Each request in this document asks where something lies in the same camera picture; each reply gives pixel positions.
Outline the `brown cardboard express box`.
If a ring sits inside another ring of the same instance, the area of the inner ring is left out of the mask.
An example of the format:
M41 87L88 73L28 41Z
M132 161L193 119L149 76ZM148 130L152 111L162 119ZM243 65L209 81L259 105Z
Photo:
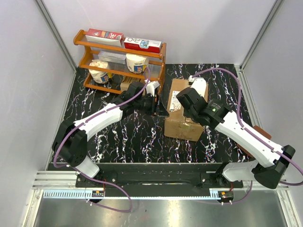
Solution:
M170 138L197 142L204 131L204 127L194 123L191 118L184 115L184 108L176 98L176 95L187 87L190 87L188 80L172 80L167 105L169 117L164 122L164 135Z

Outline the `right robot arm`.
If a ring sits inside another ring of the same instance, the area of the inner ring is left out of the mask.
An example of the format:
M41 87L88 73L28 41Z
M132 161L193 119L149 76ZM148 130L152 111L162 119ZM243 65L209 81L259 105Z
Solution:
M277 187L289 160L295 154L292 146L276 144L248 124L239 123L237 114L222 101L214 99L206 102L194 88L185 88L176 98L194 122L228 136L255 158L250 162L222 165L215 176L218 186L226 187L235 181L256 180L269 189Z

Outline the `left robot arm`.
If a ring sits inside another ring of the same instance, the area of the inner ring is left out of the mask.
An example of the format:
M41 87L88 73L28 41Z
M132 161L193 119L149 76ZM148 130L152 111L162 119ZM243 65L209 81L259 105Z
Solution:
M157 94L159 86L157 81L146 84L135 81L103 109L81 120L63 121L52 145L55 157L61 157L67 165L85 174L86 182L92 187L101 185L103 176L99 173L100 168L88 156L88 141L99 131L128 117L134 111L168 117L160 95Z

